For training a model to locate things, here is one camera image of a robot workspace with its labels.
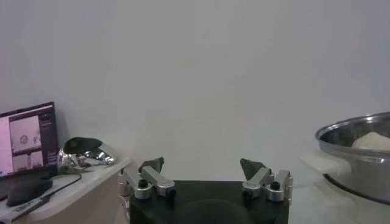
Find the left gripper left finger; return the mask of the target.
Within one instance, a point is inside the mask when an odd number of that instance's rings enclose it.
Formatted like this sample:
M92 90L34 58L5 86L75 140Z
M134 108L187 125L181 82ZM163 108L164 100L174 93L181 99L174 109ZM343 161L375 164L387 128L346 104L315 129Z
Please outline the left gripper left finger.
M161 174L164 163L165 160L161 156L144 161L140 167L136 162L131 162L122 168L118 174L122 193L132 194L137 200L148 200L155 189L158 196L173 201L176 197L176 185L173 180Z

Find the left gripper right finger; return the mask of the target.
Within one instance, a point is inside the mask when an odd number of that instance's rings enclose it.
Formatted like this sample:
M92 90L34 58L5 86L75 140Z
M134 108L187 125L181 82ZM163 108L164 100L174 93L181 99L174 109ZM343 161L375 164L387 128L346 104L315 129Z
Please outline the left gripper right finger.
M275 175L263 163L240 159L246 180L242 183L242 196L246 203L255 198L265 197L269 201L292 202L293 176L288 170L279 170Z

